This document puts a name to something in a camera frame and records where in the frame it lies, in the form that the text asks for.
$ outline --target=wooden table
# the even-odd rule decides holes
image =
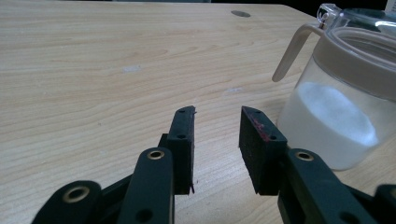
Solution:
[[[276,121],[318,39],[284,80],[271,76],[312,20],[276,5],[1,1],[0,222],[31,222],[75,180],[104,188],[129,175],[195,105],[196,193],[176,197],[176,223],[281,223],[241,158],[240,110]],[[395,144],[337,175],[370,194],[395,183]]]

